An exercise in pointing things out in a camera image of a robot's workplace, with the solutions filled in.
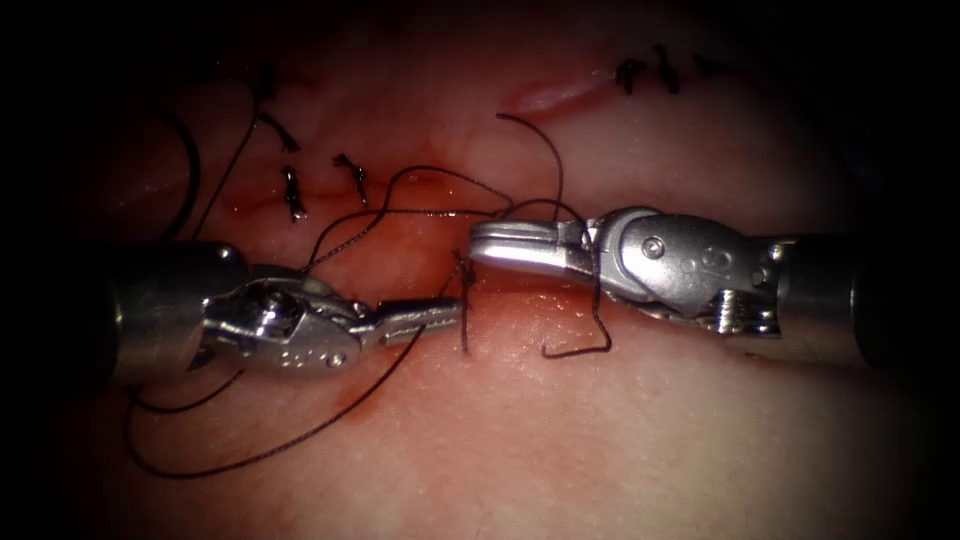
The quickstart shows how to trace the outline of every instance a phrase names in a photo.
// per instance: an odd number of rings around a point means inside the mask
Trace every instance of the screw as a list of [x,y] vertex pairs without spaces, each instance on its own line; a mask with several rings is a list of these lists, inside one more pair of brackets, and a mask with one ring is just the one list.
[[327,367],[338,368],[343,365],[344,360],[346,360],[346,358],[344,358],[343,354],[337,353],[330,358],[327,358]]
[[640,244],[640,250],[648,259],[659,259],[660,257],[663,257],[663,253],[666,251],[663,248],[663,242],[661,242],[659,238],[654,238],[652,236]]

